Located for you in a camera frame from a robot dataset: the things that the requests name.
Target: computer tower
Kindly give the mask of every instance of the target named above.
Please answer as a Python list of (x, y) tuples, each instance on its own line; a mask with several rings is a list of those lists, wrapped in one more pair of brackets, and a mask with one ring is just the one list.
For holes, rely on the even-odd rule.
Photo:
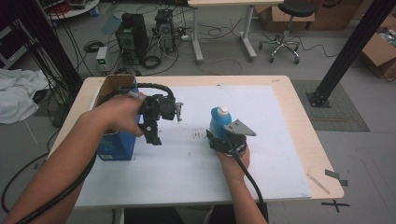
[(141, 64), (146, 57), (149, 39), (141, 14), (122, 14), (122, 23), (116, 31), (121, 57), (126, 64)]
[(161, 36), (160, 48), (165, 52), (176, 50), (173, 10), (159, 9), (155, 17), (158, 35)]

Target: person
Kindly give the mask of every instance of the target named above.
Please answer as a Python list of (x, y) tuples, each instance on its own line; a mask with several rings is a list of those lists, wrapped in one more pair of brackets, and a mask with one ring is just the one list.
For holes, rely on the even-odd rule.
[[(5, 223), (20, 221), (73, 183), (92, 159), (106, 130), (143, 135), (134, 119), (141, 105), (142, 101), (136, 98), (117, 95), (95, 109), (83, 113), (23, 191), (9, 211)], [(247, 149), (242, 158), (246, 167), (249, 165), (249, 153)], [(233, 158), (221, 153), (218, 153), (218, 157), (233, 198), (237, 223), (266, 223), (248, 192), (242, 169)], [(65, 223), (81, 188), (82, 184), (35, 218), (33, 223)]]

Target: white label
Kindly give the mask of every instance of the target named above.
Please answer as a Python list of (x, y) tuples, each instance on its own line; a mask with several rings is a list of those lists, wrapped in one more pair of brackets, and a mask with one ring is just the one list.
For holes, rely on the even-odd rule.
[(99, 155), (102, 160), (113, 160), (113, 157), (111, 155)]

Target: stool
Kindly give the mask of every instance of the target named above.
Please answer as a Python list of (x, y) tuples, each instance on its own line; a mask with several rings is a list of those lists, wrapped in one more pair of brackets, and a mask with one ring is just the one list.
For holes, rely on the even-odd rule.
[(288, 49), (292, 54), (294, 54), (294, 63), (299, 63), (300, 59), (297, 54), (297, 49), (300, 47), (300, 43), (296, 41), (287, 41), (286, 38), (289, 35), (291, 23), (294, 17), (309, 17), (315, 12), (315, 6), (308, 0), (285, 0), (284, 3), (277, 5), (281, 11), (290, 15), (290, 20), (283, 32), (283, 35), (276, 35), (274, 40), (270, 41), (260, 41), (260, 49), (262, 49), (262, 44), (275, 44), (276, 48), (271, 54), (270, 63), (274, 62), (274, 57), (278, 50), (281, 48)]

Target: table leg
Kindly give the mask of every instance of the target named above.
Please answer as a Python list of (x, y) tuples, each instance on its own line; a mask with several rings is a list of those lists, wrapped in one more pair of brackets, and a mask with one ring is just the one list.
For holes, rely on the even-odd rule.
[(199, 41), (198, 41), (198, 18), (197, 18), (198, 12), (197, 11), (198, 11), (198, 7), (195, 7), (193, 10), (194, 30), (193, 30), (193, 35), (192, 35), (192, 45), (194, 47), (195, 58), (197, 60), (197, 63), (202, 63), (204, 61), (204, 56), (202, 55), (201, 46), (199, 45)]
[(254, 6), (248, 6), (246, 23), (245, 23), (245, 31), (240, 33), (242, 42), (244, 43), (245, 48), (247, 49), (247, 53), (250, 57), (251, 62), (253, 61), (253, 59), (257, 58), (257, 54), (254, 51), (253, 47), (251, 47), (250, 41), (248, 40), (248, 32), (250, 29), (251, 18), (253, 16), (253, 9), (254, 9)]

